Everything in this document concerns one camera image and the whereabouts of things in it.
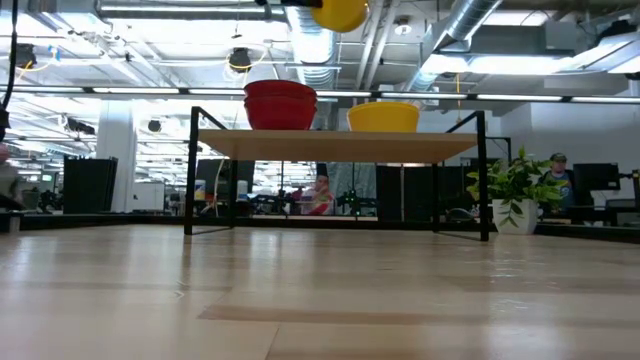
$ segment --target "potted plant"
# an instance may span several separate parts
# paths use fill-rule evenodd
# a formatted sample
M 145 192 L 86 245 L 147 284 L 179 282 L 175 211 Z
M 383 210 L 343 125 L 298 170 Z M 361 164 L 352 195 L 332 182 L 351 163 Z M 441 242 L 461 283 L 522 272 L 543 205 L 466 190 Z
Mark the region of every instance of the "potted plant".
M 534 161 L 526 156 L 524 147 L 518 151 L 518 158 L 507 166 L 497 161 L 488 168 L 487 185 L 489 199 L 493 200 L 493 222 L 501 234 L 530 235 L 536 228 L 538 205 L 545 204 L 557 208 L 562 196 L 560 187 L 565 181 L 547 177 L 537 181 L 536 177 L 551 166 L 550 161 Z M 480 197 L 478 173 L 467 176 L 476 183 L 467 190 L 477 201 Z

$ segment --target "shelf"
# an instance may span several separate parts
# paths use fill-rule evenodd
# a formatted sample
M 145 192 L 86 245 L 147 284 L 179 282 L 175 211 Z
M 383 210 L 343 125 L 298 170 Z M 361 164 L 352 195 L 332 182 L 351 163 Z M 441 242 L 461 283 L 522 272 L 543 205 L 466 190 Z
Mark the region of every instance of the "shelf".
M 476 145 L 475 134 L 200 130 L 234 160 L 439 163 Z

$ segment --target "red bowl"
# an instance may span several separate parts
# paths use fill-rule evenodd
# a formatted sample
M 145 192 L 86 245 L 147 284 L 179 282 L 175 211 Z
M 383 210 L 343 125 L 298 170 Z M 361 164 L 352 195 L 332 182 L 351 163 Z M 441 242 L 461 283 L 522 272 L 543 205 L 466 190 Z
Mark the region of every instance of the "red bowl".
M 312 88 L 287 80 L 254 81 L 244 87 L 244 93 L 249 98 L 263 96 L 304 96 L 316 98 L 316 91 Z
M 316 114 L 315 101 L 287 96 L 250 98 L 244 107 L 254 130 L 309 130 Z

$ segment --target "wooden floor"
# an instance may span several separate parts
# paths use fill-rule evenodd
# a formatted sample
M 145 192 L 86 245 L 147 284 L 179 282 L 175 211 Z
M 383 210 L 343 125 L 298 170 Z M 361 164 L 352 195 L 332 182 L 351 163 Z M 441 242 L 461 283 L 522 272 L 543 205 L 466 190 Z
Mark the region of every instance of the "wooden floor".
M 426 232 L 0 237 L 0 358 L 640 359 L 640 247 Z

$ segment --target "white flower pot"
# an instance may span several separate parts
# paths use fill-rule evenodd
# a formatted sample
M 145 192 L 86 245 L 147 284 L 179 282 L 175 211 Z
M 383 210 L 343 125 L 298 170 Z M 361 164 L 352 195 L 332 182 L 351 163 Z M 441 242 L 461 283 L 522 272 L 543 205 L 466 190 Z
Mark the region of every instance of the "white flower pot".
M 523 200 L 517 202 L 516 205 L 522 209 L 522 215 L 511 212 L 511 217 L 517 226 L 513 226 L 511 222 L 500 225 L 507 218 L 505 212 L 509 212 L 509 205 L 502 205 L 502 200 L 493 200 L 493 222 L 498 228 L 500 234 L 509 235 L 531 235 L 536 229 L 538 223 L 538 203 L 533 200 Z

